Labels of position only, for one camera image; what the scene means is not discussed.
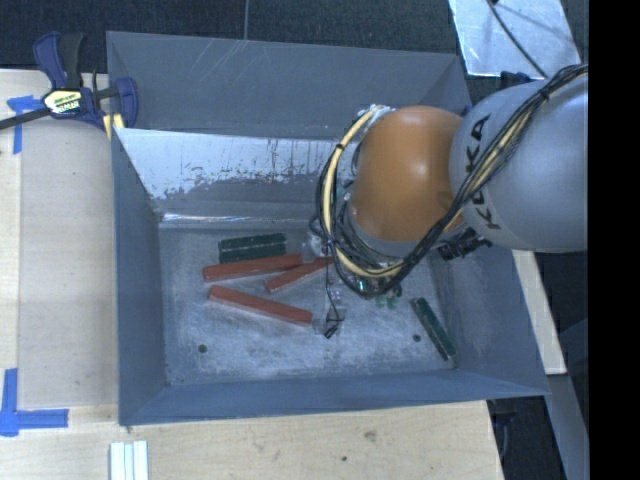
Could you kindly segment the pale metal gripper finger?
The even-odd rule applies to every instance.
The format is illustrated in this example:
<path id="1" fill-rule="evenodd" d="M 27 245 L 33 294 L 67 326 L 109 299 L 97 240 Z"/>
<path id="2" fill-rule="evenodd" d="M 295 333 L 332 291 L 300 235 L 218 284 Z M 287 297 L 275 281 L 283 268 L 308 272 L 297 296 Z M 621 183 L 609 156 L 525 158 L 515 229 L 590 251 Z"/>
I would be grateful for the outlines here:
<path id="1" fill-rule="evenodd" d="M 326 339 L 331 339 L 341 328 L 347 309 L 341 290 L 329 287 L 326 297 L 327 313 L 324 319 L 323 335 Z"/>
<path id="2" fill-rule="evenodd" d="M 307 232 L 305 240 L 305 262 L 311 263 L 317 260 L 326 259 L 329 256 L 329 249 L 322 236 L 311 231 Z"/>

